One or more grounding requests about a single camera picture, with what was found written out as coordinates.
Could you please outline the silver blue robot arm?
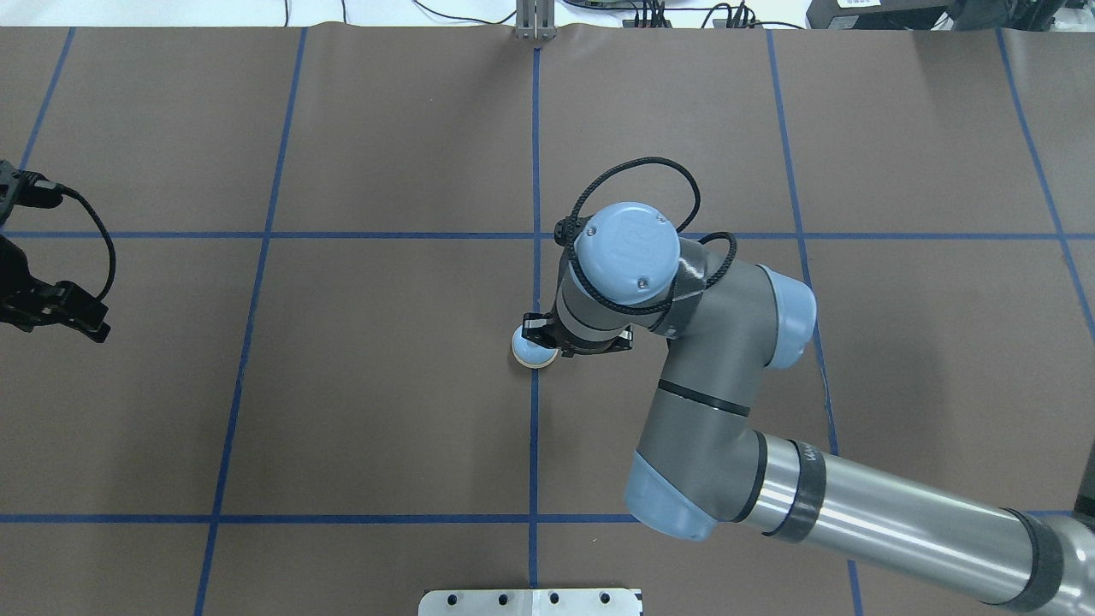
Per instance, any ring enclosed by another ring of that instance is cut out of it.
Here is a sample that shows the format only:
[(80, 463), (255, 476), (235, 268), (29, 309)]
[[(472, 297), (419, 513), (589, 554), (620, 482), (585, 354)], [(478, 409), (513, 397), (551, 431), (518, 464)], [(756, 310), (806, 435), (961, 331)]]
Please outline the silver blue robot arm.
[[(535, 206), (425, 173), (74, 175), (113, 235), (97, 344), (3, 326), (3, 613), (396, 615), (440, 586), (637, 586), (650, 613), (849, 615), (846, 565), (742, 524), (627, 518), (667, 355), (563, 358), (508, 336), (551, 304)], [(759, 370), (749, 425), (1034, 512), (1092, 443), (1092, 340), (1044, 219), (806, 235), (821, 352)]]

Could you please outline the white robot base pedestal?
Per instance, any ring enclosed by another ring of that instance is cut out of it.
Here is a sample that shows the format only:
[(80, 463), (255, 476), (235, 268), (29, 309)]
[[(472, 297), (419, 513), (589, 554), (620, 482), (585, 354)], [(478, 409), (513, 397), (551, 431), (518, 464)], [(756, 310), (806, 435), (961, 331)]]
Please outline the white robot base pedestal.
[(639, 589), (438, 589), (418, 615), (644, 615)]

